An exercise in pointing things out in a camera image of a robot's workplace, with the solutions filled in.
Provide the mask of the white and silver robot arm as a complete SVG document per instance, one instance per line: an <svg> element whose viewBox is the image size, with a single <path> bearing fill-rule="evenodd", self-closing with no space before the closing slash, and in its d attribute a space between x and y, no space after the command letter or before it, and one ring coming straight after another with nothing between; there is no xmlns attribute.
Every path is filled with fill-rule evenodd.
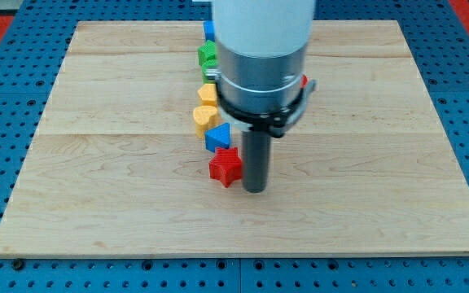
<svg viewBox="0 0 469 293"><path fill-rule="evenodd" d="M221 115L244 132L282 137L303 115L314 0L214 0Z"/></svg>

